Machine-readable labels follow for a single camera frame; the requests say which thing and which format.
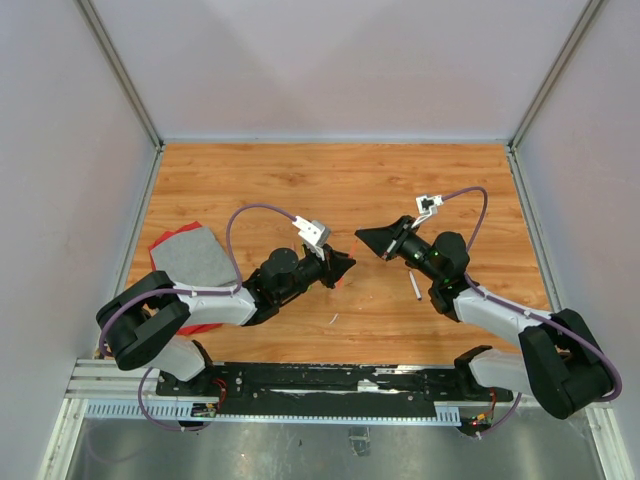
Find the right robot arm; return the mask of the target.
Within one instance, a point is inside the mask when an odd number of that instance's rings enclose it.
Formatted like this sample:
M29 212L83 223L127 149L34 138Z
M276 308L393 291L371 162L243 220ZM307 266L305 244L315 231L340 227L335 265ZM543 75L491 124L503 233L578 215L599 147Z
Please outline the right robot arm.
M506 354L480 346L458 357L453 387L463 399L477 399L488 387L498 387L532 396L547 413L566 419L621 394L620 374L582 316L571 309L527 308L473 281L461 234L445 231L427 242L413 218L402 216L389 226L359 229L355 235L379 258L399 257L429 278L428 294L438 313L518 347L518 353Z

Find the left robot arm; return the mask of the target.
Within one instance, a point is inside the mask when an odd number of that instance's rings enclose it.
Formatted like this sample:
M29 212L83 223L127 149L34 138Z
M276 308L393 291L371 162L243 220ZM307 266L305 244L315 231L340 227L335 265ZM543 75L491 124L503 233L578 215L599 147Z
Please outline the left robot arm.
M303 251L299 258L290 248L274 250L236 293L173 282L166 272L154 271L98 311L101 347L122 371L158 369L179 380L190 394L203 395L213 386L214 371L203 348L180 337L179 330L262 324L316 282L335 288L356 265L354 258L329 245L321 254L308 247Z

